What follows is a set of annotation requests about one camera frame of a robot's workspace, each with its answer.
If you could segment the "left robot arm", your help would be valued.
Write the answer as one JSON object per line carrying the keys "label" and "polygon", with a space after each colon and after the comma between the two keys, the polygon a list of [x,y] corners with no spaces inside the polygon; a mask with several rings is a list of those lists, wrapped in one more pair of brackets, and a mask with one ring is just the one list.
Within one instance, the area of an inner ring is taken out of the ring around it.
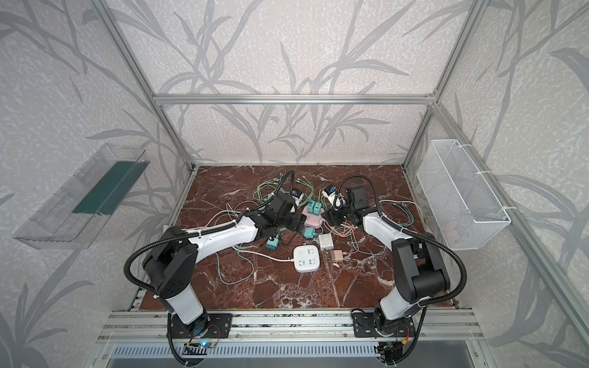
{"label": "left robot arm", "polygon": [[306,216],[296,209],[295,198],[279,192],[267,203],[247,209],[221,225],[190,231],[169,228],[160,240],[128,257],[124,276],[151,291],[183,324],[191,325],[206,314],[191,285],[193,269],[199,262],[227,248],[276,238],[284,228],[299,232],[305,221]]}

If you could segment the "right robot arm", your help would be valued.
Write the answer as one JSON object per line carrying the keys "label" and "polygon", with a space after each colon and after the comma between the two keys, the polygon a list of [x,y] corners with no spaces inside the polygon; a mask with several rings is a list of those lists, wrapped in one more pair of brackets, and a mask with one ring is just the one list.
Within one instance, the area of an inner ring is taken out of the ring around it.
{"label": "right robot arm", "polygon": [[467,282],[464,262],[433,235],[411,231],[389,219],[379,205],[369,204],[362,186],[347,188],[346,195],[331,187],[325,195],[332,205],[324,214],[329,225],[350,222],[393,253],[395,287],[378,302],[377,321],[409,317],[463,291]]}

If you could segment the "white power strip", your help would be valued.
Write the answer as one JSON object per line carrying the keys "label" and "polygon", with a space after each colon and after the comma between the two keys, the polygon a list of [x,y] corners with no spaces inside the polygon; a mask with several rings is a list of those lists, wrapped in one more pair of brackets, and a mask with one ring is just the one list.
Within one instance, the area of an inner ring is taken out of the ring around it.
{"label": "white power strip", "polygon": [[299,273],[317,271],[320,267],[319,250],[315,245],[301,245],[293,251],[294,268]]}

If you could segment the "pink power strip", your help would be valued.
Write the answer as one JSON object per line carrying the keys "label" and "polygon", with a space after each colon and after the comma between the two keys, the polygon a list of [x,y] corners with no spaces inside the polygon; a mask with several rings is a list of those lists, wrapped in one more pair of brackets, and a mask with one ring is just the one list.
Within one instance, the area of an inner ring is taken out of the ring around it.
{"label": "pink power strip", "polygon": [[321,215],[308,214],[305,219],[305,227],[319,229],[323,221]]}

